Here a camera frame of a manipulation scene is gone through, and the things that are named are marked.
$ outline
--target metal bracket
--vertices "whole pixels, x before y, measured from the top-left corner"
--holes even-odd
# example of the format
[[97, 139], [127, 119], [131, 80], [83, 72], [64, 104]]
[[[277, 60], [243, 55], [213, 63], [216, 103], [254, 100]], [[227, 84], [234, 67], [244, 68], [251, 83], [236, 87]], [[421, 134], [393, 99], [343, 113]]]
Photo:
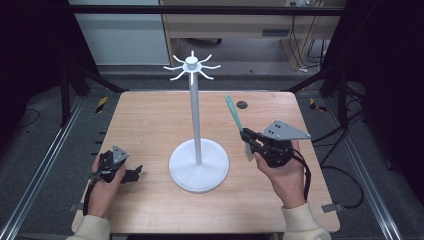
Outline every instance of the metal bracket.
[[328, 213], [332, 211], [340, 212], [345, 210], [345, 207], [340, 203], [338, 204], [330, 203], [327, 205], [322, 205], [321, 208], [322, 208], [322, 211], [324, 211], [324, 213]]
[[277, 141], [311, 138], [311, 134], [292, 127], [279, 119], [276, 119], [265, 128], [265, 130], [261, 132], [261, 135]]
[[121, 148], [116, 145], [113, 145], [113, 163], [117, 164], [119, 162], [124, 161], [130, 156], [129, 153], [125, 152]]
[[83, 207], [84, 207], [84, 204], [81, 203], [81, 202], [80, 203], [70, 203], [69, 206], [68, 206], [68, 210], [70, 212], [76, 212], [78, 210], [82, 211]]

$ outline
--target gray floor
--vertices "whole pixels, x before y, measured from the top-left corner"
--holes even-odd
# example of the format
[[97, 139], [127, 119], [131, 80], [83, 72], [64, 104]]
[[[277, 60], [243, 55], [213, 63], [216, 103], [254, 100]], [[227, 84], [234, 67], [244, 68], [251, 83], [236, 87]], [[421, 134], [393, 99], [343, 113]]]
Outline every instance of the gray floor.
[[[182, 41], [178, 57], [184, 59], [191, 50], [199, 59], [213, 56], [207, 65], [221, 64], [219, 71], [209, 71], [216, 77], [214, 81], [201, 80], [201, 90], [269, 90], [280, 91], [306, 79], [313, 74], [292, 71], [284, 57], [278, 40], [243, 40], [224, 39], [221, 45], [213, 40], [189, 39]], [[161, 67], [138, 67], [128, 71], [103, 68], [104, 77], [119, 86], [140, 90], [188, 89], [187, 81], [170, 82], [169, 73]], [[74, 216], [68, 211], [70, 203], [79, 202], [90, 169], [93, 154], [100, 149], [104, 133], [113, 115], [119, 94], [113, 93], [88, 80], [92, 90], [88, 97], [73, 97], [74, 102], [83, 100], [80, 113], [64, 141], [57, 158], [45, 179], [37, 198], [32, 204], [19, 230], [21, 239], [63, 239], [72, 234], [70, 225]], [[311, 109], [310, 98], [317, 106], [335, 104], [334, 98], [323, 99], [317, 94], [320, 82], [307, 87], [296, 94], [308, 131], [313, 139], [323, 136], [336, 128], [336, 122], [330, 111], [322, 112]], [[101, 97], [108, 96], [108, 101], [101, 114], [95, 113]], [[17, 128], [7, 148], [0, 152], [0, 226], [4, 226], [12, 215], [19, 200], [25, 193], [38, 166], [43, 161], [50, 144], [59, 131], [61, 121], [59, 88], [50, 89], [34, 96], [21, 125]], [[361, 110], [357, 102], [350, 105], [350, 115]], [[396, 223], [403, 239], [424, 239], [424, 209], [399, 172], [386, 168], [385, 158], [378, 143], [362, 118], [355, 119], [349, 126], [348, 136], [352, 139], [361, 160], [375, 182], [382, 199]], [[334, 143], [340, 133], [316, 145]], [[331, 146], [316, 146], [318, 159], [322, 160]], [[351, 157], [342, 142], [331, 153], [326, 165], [339, 167], [357, 179], [351, 164]], [[334, 201], [351, 205], [359, 200], [360, 192], [346, 175], [337, 171], [323, 170], [330, 194]], [[386, 239], [379, 222], [374, 216], [369, 199], [355, 209], [338, 213], [341, 229], [332, 233], [334, 239]]]

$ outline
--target green object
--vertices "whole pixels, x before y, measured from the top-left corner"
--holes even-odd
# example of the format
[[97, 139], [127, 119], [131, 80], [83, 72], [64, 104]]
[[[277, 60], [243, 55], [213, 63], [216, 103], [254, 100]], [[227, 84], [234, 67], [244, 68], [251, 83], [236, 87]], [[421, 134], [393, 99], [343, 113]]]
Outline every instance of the green object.
[[225, 100], [227, 101], [228, 108], [230, 109], [231, 115], [233, 115], [233, 118], [237, 124], [237, 127], [239, 128], [240, 132], [243, 132], [243, 127], [241, 126], [240, 119], [237, 115], [236, 108], [234, 107], [234, 104], [233, 104], [233, 100], [231, 100], [231, 97], [228, 95], [225, 96]]

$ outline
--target white hook rack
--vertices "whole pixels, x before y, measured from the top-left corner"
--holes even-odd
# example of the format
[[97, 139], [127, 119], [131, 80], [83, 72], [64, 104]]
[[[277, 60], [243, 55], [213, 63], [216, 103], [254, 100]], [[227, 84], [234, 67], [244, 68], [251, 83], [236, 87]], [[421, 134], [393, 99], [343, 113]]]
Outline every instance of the white hook rack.
[[[191, 56], [187, 57], [185, 61], [178, 59], [175, 55], [173, 57], [183, 65], [164, 68], [172, 71], [182, 69], [183, 71], [170, 80], [178, 80], [185, 73], [190, 74], [190, 101], [194, 139], [180, 144], [174, 150], [169, 160], [169, 171], [174, 181], [185, 190], [196, 193], [207, 192], [224, 181], [229, 169], [229, 159], [225, 150], [218, 143], [200, 138], [197, 73], [202, 74], [206, 79], [213, 80], [213, 77], [202, 72], [202, 68], [217, 69], [221, 65], [215, 67], [202, 65], [212, 57], [212, 54], [201, 61], [194, 56], [194, 51], [191, 51]], [[206, 149], [205, 152], [208, 154], [202, 155], [202, 148]]]

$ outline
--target round white base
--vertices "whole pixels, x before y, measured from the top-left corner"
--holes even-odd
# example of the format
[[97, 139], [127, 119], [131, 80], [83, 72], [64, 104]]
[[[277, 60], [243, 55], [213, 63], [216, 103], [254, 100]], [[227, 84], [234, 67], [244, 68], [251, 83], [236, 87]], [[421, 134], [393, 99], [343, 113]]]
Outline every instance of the round white base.
[[181, 143], [169, 160], [169, 172], [175, 183], [194, 192], [208, 192], [221, 184], [227, 176], [230, 162], [218, 143], [202, 138], [202, 164], [196, 164], [194, 139]]

